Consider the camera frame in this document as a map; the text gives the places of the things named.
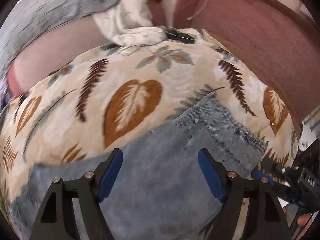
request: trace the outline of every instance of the denim fabric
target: denim fabric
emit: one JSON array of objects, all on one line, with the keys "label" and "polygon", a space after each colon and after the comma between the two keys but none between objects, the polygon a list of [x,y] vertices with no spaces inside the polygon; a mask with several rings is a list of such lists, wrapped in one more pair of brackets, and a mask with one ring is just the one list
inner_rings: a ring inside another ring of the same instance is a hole
[{"label": "denim fabric", "polygon": [[[198,165],[203,147],[243,178],[265,151],[263,142],[232,118],[214,92],[207,95],[175,120],[122,147],[123,165],[110,196],[100,205],[115,239],[186,239],[200,232],[221,207]],[[35,165],[21,196],[10,207],[23,237],[29,237],[55,175],[76,179],[106,159],[101,155],[60,166]],[[74,206],[81,239],[88,239],[78,201]]]}]

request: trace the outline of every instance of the fern print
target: fern print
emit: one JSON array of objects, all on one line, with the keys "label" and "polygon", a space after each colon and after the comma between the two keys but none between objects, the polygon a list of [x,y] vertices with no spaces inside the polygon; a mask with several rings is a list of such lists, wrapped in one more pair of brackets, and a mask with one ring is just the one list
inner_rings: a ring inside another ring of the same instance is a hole
[{"label": "fern print", "polygon": [[205,96],[209,95],[211,92],[216,91],[218,89],[222,89],[224,87],[216,88],[213,89],[210,87],[208,84],[204,85],[204,88],[200,89],[199,91],[193,91],[195,94],[194,97],[189,97],[187,100],[181,100],[180,104],[182,105],[181,107],[175,108],[175,113],[169,115],[166,120],[173,120],[182,115],[186,110],[189,108],[195,106],[202,98]]},{"label": "fern print", "polygon": [[68,94],[70,94],[73,91],[75,91],[75,89],[71,90],[68,93],[65,93],[63,91],[62,95],[59,96],[58,98],[55,98],[51,102],[51,104],[49,106],[47,106],[46,108],[44,108],[42,110],[42,112],[39,114],[39,116],[34,120],[33,125],[32,125],[32,129],[31,129],[30,133],[28,134],[27,139],[24,144],[24,147],[23,147],[22,156],[23,156],[24,162],[26,161],[26,154],[27,154],[28,145],[30,143],[30,140],[33,138],[34,134],[36,133],[36,131],[48,120],[49,115],[53,112],[53,110],[55,108],[57,108],[57,106],[63,102],[65,96],[67,96]]},{"label": "fern print", "polygon": [[100,80],[100,77],[107,70],[106,65],[108,64],[107,59],[99,60],[94,63],[89,69],[89,75],[85,80],[85,83],[81,89],[78,103],[76,105],[76,117],[79,117],[81,122],[86,122],[87,117],[84,114],[84,111],[87,106],[87,101],[92,93],[92,89],[97,85]]},{"label": "fern print", "polygon": [[77,161],[83,160],[85,158],[86,154],[78,156],[79,152],[82,150],[82,148],[76,149],[78,144],[79,143],[77,143],[76,145],[71,147],[69,150],[67,150],[67,152],[65,153],[61,163],[70,163],[72,161],[77,162]]},{"label": "fern print", "polygon": [[2,161],[4,169],[7,173],[12,170],[13,162],[17,157],[18,152],[14,152],[11,148],[11,137],[9,136],[4,144]]},{"label": "fern print", "polygon": [[237,69],[234,65],[232,65],[229,62],[226,62],[224,60],[221,60],[218,63],[218,66],[221,67],[221,69],[226,72],[227,74],[227,80],[230,82],[231,89],[233,93],[236,95],[236,98],[239,100],[242,108],[245,109],[245,112],[249,112],[252,116],[256,116],[254,112],[251,111],[249,106],[247,105],[247,102],[245,101],[243,88],[244,84],[242,83],[242,78],[240,77],[242,74],[239,72],[239,69]]}]

